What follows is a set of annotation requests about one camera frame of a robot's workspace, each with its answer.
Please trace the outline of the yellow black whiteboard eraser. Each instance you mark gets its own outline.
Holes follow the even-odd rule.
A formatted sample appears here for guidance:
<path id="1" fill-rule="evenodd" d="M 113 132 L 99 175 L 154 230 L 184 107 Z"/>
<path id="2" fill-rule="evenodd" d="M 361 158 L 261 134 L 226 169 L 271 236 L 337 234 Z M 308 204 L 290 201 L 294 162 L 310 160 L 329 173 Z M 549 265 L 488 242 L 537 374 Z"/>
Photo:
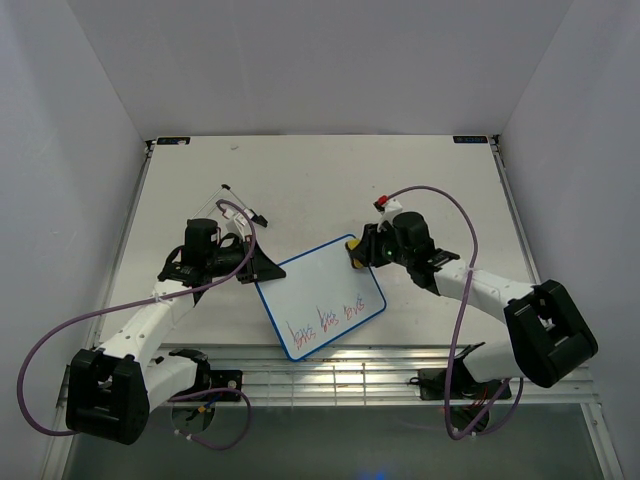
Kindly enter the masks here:
<path id="1" fill-rule="evenodd" d="M 354 269 L 362 269 L 365 265 L 360 260 L 358 247 L 361 241 L 359 239 L 351 239 L 345 242 L 345 249 L 349 256 L 350 265 Z"/>

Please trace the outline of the blue framed whiteboard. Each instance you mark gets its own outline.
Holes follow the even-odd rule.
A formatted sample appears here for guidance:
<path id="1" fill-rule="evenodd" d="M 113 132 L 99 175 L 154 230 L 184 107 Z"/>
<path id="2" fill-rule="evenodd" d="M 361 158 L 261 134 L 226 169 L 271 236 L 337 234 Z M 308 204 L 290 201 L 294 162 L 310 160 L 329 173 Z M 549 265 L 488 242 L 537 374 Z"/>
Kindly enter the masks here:
<path id="1" fill-rule="evenodd" d="M 286 276 L 256 289 L 285 356 L 298 362 L 383 313 L 374 272 L 351 266 L 346 234 L 280 263 Z"/>

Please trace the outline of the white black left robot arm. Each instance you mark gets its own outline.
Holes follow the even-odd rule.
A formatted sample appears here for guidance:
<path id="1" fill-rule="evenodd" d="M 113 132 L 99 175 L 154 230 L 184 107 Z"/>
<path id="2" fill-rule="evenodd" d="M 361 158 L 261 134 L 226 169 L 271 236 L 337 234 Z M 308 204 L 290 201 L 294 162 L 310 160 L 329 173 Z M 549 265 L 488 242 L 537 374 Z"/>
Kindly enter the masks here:
<path id="1" fill-rule="evenodd" d="M 150 303 L 99 347 L 73 357 L 67 427 L 130 445 L 165 401 L 212 396 L 215 378 L 204 353 L 182 348 L 161 357 L 159 347 L 213 280 L 230 277 L 251 284 L 285 276 L 252 236 L 222 235 L 212 219 L 188 221 L 184 242 L 167 257 Z"/>

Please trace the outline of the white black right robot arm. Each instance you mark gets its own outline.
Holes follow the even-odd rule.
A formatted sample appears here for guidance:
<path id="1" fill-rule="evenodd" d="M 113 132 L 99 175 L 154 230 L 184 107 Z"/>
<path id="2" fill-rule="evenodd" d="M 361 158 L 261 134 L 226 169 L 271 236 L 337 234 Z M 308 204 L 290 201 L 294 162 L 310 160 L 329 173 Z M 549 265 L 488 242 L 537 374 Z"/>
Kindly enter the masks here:
<path id="1" fill-rule="evenodd" d="M 399 265 L 419 288 L 506 326 L 508 341 L 465 348 L 454 356 L 452 369 L 432 379 L 435 388 L 474 397 L 490 382 L 517 377 L 550 388 L 598 352 L 594 334 L 561 283 L 534 285 L 473 270 L 458 254 L 435 245 L 417 212 L 365 225 L 361 238 L 346 248 L 356 269 Z"/>

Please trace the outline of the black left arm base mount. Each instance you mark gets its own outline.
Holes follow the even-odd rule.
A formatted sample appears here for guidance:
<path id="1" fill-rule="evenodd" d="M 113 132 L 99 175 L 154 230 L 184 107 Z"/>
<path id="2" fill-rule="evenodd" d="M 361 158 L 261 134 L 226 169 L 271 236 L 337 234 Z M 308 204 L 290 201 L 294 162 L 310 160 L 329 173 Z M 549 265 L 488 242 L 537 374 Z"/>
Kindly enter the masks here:
<path id="1" fill-rule="evenodd" d="M 188 401 L 207 403 L 211 401 L 238 402 L 240 395 L 227 392 L 227 389 L 241 390 L 242 370 L 199 370 L 192 387 L 180 391 L 173 397 L 188 396 Z"/>

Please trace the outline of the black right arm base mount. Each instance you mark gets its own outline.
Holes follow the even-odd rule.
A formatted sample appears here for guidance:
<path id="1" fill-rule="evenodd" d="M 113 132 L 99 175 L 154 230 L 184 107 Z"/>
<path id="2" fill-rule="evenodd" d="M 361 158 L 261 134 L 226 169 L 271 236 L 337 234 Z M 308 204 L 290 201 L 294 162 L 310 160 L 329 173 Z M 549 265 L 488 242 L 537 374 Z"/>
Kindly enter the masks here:
<path id="1" fill-rule="evenodd" d="M 422 400 L 443 400 L 445 397 L 446 369 L 419 369 L 408 384 L 419 389 Z M 501 380 L 478 383 L 453 373 L 450 398 L 453 400 L 488 401 L 501 387 Z"/>

